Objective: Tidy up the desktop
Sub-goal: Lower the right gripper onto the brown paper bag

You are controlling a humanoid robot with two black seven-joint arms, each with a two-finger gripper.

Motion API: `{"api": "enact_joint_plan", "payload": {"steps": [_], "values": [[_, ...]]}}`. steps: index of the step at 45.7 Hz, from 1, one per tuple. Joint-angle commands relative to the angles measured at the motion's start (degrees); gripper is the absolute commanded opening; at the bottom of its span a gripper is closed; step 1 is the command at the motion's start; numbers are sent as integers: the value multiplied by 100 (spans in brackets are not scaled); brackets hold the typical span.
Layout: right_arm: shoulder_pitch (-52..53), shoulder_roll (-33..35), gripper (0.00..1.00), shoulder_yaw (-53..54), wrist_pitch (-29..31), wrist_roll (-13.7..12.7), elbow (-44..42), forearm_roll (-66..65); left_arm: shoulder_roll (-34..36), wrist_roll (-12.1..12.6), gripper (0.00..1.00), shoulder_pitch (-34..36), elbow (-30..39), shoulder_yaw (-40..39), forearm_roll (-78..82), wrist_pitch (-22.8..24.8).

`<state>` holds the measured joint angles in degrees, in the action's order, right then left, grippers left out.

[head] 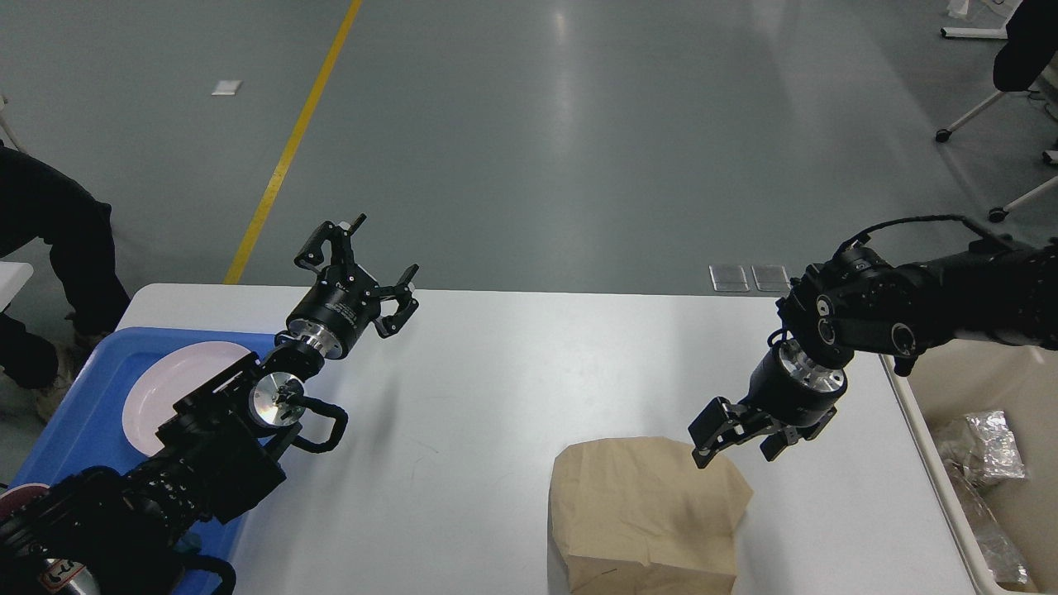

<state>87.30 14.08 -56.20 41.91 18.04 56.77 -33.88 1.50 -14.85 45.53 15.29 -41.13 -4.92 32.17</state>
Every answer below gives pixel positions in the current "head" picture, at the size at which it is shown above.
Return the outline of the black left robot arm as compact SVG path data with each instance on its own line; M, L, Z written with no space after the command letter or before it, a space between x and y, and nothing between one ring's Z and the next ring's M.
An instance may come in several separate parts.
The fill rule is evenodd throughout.
M2 518L4 594L170 594L189 571L231 594L230 562L178 549L200 522L226 524L256 507L286 479L290 447L332 451L349 417L307 395L328 360L347 357L370 326L396 335L418 308L412 264L380 285L355 263L352 223L324 221L294 263L315 274L264 357L242 355L174 404L156 431L161 449L118 472L84 469Z

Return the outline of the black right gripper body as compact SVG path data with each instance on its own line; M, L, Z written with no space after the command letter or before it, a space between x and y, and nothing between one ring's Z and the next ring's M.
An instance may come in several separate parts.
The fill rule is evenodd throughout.
M846 394L844 369L817 364L794 339L770 347L751 375L746 395L752 429L796 428L820 432L836 415L836 402Z

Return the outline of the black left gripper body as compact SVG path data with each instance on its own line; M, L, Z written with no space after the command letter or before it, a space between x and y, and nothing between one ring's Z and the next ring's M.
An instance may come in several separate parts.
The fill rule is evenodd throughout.
M373 327L385 338L382 301L383 288L377 283L317 280L287 317L286 329L275 335L275 345L299 341L322 358L343 359L366 329Z

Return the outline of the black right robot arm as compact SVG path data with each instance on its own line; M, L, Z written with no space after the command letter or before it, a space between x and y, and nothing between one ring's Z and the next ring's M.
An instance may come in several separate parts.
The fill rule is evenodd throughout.
M892 266L870 248L867 227L791 280L744 398L715 397L690 423L696 467L756 437L770 462L815 440L846 394L857 353L889 355L907 377L954 339L1055 350L1056 241L1032 247L968 217L951 220L975 234L963 252Z

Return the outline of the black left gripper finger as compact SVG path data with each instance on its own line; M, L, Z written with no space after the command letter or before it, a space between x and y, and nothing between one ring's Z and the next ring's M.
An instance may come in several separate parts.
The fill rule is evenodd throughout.
M295 253L293 259L295 266L314 274L314 286L355 286L364 283L368 285L368 274L355 263L354 247L351 241L355 231L366 222L366 219L367 216L362 213L352 223L325 220Z
M413 298L413 278L420 269L419 264L411 264L401 278L393 286L373 288L373 300L377 302L396 302L397 308L390 315L380 315L373 320L375 331L381 338L389 338L401 331L404 325L418 308L419 302Z

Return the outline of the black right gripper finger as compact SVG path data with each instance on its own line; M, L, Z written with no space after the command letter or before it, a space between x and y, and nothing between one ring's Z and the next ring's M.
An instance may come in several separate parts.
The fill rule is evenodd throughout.
M693 443L691 456L695 466L704 469L731 445L744 444L758 436L771 436L778 430L779 421L774 416L758 407L715 397L688 426Z
M831 407L831 409L823 413L819 421L811 423L811 426L779 423L779 428L774 433L771 433L770 436L767 436L760 443L760 452L762 452L767 462L774 462L784 450L794 447L798 441L816 440L835 415L836 408Z

